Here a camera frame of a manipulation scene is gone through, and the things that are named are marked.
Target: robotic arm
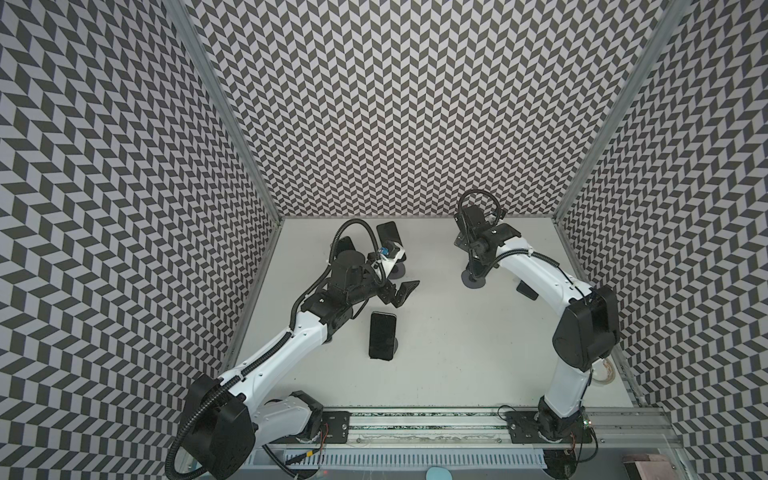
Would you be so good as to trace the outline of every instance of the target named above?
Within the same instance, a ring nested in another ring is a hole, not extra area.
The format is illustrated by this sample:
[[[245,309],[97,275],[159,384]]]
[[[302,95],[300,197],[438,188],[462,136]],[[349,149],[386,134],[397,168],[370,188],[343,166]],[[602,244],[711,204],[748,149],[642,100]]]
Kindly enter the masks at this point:
[[[373,243],[374,251],[367,257],[355,250],[348,237],[341,238],[354,223],[366,228]],[[288,435],[307,442],[319,437],[323,406],[315,399],[301,391],[265,403],[266,396],[301,359],[331,341],[347,320],[357,317],[354,305],[365,306],[377,296],[397,308],[419,285],[419,281],[403,282],[397,290],[388,280],[406,251],[394,222],[379,225],[378,231],[380,249],[366,222],[346,221],[331,243],[329,266],[293,304],[289,326],[219,379],[202,375],[192,383],[177,437],[166,457],[165,473],[170,480],[191,480],[205,472],[224,480],[254,447],[264,447],[278,462],[268,443]],[[174,460],[181,446],[202,465],[198,470],[176,471]],[[281,468],[290,471],[285,465]]]
[[[493,222],[485,219],[480,207],[462,206],[469,194],[484,194],[494,201]],[[462,281],[469,288],[480,288],[492,268],[503,267],[520,278],[518,292],[532,300],[541,296],[560,316],[552,336],[558,364],[538,404],[540,435],[559,442],[582,416],[581,399],[593,363],[607,358],[618,343],[616,295],[607,286],[596,289],[564,272],[553,259],[536,252],[520,232],[498,223],[503,216],[498,201],[487,192],[470,190],[462,195],[455,215],[460,232],[455,245],[469,258]]]

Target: patterned wall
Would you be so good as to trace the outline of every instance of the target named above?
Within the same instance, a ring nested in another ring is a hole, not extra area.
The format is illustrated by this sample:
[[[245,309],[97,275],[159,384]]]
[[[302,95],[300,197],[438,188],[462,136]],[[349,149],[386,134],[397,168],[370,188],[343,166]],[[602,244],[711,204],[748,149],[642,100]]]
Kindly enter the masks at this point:
[[[270,223],[158,0],[0,15],[0,478],[157,478]]]
[[[286,215],[554,211],[665,0],[187,0]]]
[[[694,2],[564,223],[703,478],[768,478],[767,32]]]

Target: black and white geometric pattern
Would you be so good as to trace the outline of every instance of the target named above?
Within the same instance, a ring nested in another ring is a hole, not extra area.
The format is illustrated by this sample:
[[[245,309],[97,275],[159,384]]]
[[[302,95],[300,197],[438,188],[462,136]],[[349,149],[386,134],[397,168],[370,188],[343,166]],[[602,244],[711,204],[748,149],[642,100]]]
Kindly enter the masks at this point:
[[[565,219],[702,478],[768,478],[768,9],[694,2]]]
[[[158,0],[0,18],[0,478],[158,478],[270,222]]]
[[[663,0],[187,0],[284,215],[549,214]]]

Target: smartphone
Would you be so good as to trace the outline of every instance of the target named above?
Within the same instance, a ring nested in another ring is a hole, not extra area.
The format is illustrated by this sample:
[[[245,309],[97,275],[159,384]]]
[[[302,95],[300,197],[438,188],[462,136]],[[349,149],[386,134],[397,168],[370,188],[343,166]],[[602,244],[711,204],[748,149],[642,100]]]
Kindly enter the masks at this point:
[[[368,343],[368,356],[372,359],[391,360],[397,350],[395,327],[397,316],[391,313],[371,313],[371,336]]]

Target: white table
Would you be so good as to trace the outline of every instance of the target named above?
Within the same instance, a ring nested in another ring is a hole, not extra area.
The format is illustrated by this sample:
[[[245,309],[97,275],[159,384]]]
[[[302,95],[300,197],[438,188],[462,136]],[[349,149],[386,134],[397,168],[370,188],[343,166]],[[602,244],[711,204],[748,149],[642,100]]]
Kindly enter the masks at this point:
[[[367,220],[376,224],[391,219]],[[551,337],[559,318],[544,300],[515,291],[518,279],[493,270],[485,287],[460,279],[467,255],[453,246],[452,218],[395,219],[407,250],[406,276],[421,285],[399,309],[368,303],[330,344],[310,353],[272,392],[278,398],[304,390],[326,407],[536,406],[549,387],[557,356]],[[256,309],[238,355],[242,362],[284,329],[296,298],[320,275],[340,219],[288,219],[266,273]],[[573,273],[549,218],[506,220],[542,253]],[[357,250],[372,247],[360,225],[347,229]],[[368,358],[371,312],[397,315],[399,348],[394,360]],[[584,404],[631,407],[617,378],[594,384]]]

